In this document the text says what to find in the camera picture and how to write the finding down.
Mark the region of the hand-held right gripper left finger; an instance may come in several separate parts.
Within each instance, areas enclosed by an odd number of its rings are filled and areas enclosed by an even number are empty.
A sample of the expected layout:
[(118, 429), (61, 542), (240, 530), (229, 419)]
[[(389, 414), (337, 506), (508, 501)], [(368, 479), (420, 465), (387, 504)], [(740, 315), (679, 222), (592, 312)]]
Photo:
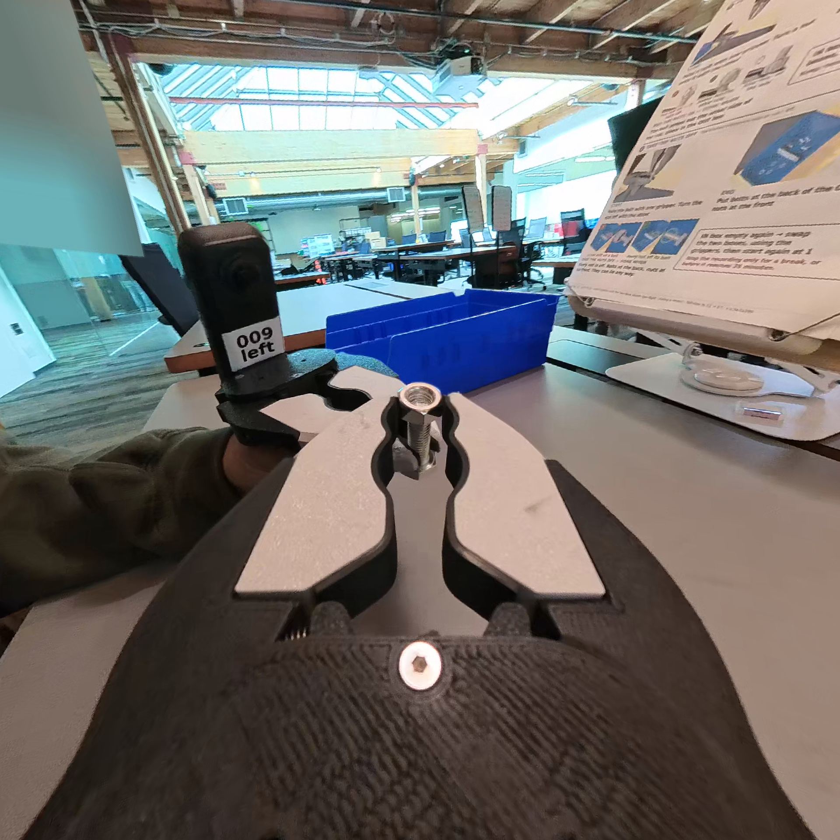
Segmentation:
[(392, 446), (398, 409), (378, 397), (331, 424), (295, 459), (234, 592), (360, 615), (391, 589), (397, 548)]

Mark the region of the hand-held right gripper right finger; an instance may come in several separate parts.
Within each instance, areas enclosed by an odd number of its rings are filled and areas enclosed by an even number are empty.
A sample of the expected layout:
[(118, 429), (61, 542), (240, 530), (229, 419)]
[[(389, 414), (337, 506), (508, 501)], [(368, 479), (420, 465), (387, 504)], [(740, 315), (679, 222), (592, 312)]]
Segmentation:
[(550, 603), (605, 598), (542, 454), (465, 395), (446, 397), (443, 421), (452, 492), (442, 569), (455, 597), (483, 618), (509, 602), (533, 616)]

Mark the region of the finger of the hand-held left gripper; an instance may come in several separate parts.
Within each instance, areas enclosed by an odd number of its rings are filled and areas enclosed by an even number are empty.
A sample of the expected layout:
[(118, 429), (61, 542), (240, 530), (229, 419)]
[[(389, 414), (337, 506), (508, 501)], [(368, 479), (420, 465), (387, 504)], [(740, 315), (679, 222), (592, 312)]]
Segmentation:
[(327, 404), (327, 382), (332, 376), (315, 392), (285, 397), (260, 409), (259, 419), (271, 421), (274, 426), (259, 445), (279, 445), (297, 452), (329, 426), (354, 412), (336, 411)]
[(337, 372), (327, 382), (327, 404), (336, 411), (354, 411), (378, 398), (397, 396), (403, 383), (359, 365)]

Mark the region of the steel hex nut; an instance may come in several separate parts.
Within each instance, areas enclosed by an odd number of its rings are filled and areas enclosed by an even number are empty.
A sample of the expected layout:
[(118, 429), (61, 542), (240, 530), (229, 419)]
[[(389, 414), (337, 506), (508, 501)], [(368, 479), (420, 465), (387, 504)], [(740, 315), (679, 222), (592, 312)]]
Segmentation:
[(398, 393), (402, 419), (409, 424), (427, 424), (441, 417), (445, 397), (437, 387), (416, 382), (404, 385)]

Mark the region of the steel hex bolt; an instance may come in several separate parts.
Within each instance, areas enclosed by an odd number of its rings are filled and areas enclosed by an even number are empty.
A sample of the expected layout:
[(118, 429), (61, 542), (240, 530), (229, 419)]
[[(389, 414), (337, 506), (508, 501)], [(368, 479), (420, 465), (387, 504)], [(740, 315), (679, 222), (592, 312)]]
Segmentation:
[(414, 472), (423, 474), (435, 465), (432, 427), (435, 417), (430, 413), (406, 410), (400, 421), (400, 439), (416, 462)]

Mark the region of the person's left forearm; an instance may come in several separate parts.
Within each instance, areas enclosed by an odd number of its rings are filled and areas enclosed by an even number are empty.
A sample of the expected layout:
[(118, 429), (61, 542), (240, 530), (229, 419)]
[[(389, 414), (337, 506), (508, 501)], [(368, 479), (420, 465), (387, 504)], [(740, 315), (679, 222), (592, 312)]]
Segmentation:
[(88, 460), (2, 435), (1, 616), (183, 557), (238, 503), (231, 433), (142, 434)]

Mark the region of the grey desk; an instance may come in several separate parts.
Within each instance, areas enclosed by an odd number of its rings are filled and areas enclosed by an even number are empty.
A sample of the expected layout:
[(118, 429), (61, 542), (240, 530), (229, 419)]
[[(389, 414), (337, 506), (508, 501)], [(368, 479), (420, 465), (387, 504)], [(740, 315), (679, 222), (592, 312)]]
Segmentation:
[[(725, 660), (778, 781), (838, 838), (838, 461), (556, 364), (469, 398), (644, 543)], [(172, 566), (35, 606), (2, 656), (2, 838), (19, 838), (88, 728)]]

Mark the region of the person's left hand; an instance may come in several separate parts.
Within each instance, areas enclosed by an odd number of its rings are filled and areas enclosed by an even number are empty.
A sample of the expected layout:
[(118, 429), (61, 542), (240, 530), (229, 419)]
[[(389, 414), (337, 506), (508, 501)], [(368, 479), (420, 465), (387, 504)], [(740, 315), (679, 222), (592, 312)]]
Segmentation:
[(222, 471), (228, 484), (243, 497), (295, 454), (294, 450), (279, 445), (246, 445), (231, 435), (224, 447)]

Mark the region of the black mesh office chair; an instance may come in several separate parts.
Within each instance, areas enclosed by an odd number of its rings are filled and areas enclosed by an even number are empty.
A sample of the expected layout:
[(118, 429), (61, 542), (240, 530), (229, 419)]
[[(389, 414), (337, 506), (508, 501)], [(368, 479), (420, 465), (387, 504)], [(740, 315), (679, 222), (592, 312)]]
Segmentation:
[(193, 292), (159, 245), (142, 248), (142, 256), (121, 255), (122, 266), (182, 338), (200, 319)]

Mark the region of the wood-edged white table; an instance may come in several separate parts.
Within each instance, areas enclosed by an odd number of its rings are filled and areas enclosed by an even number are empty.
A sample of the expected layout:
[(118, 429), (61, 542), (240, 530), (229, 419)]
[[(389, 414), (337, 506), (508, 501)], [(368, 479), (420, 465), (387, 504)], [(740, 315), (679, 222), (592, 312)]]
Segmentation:
[[(281, 327), (288, 351), (323, 346), (327, 317), (375, 308), (397, 299), (427, 298), (446, 288), (403, 281), (373, 279), (283, 290), (277, 293)], [(164, 355), (174, 374), (214, 368), (214, 357), (201, 322), (196, 322)]]

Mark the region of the blue plastic bin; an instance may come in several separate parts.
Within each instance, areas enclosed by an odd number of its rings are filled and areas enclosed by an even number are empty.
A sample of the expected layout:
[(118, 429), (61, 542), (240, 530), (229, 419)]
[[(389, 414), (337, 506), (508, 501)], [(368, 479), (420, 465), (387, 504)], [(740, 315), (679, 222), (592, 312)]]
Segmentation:
[(328, 316), (326, 348), (384, 363), (406, 385), (471, 392), (541, 366), (558, 297), (466, 290)]

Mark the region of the white document stand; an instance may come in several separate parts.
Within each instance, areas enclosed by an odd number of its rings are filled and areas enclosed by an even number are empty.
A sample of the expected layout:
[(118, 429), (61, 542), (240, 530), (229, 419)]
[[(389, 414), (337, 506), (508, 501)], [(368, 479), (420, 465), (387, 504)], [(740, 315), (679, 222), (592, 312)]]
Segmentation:
[[(634, 329), (667, 350), (607, 369), (639, 391), (788, 443), (839, 433), (838, 341), (705, 316), (566, 295), (576, 314)], [(753, 421), (741, 406), (784, 411), (782, 423)]]

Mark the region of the ceiling projector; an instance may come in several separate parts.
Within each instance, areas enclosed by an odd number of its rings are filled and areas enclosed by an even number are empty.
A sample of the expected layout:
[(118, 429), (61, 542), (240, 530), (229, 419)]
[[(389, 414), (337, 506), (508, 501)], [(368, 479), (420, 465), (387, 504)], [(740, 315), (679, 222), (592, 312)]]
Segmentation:
[(482, 58), (460, 56), (443, 60), (432, 76), (432, 93), (437, 97), (460, 100), (476, 92), (487, 80), (487, 71)]

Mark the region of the black monitor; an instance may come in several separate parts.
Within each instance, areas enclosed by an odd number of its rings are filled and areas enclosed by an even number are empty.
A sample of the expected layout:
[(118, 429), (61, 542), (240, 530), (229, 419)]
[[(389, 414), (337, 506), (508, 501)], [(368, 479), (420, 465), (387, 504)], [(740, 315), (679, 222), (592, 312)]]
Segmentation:
[(648, 101), (607, 120), (616, 175), (621, 174), (628, 157), (663, 99), (659, 97)]

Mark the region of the printed instruction sheet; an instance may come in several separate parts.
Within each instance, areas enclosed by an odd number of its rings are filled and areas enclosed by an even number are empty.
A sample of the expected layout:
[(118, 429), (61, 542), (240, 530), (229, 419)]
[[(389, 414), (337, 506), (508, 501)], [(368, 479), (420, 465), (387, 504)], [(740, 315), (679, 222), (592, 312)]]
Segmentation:
[(838, 1), (721, 5), (568, 289), (838, 340)]

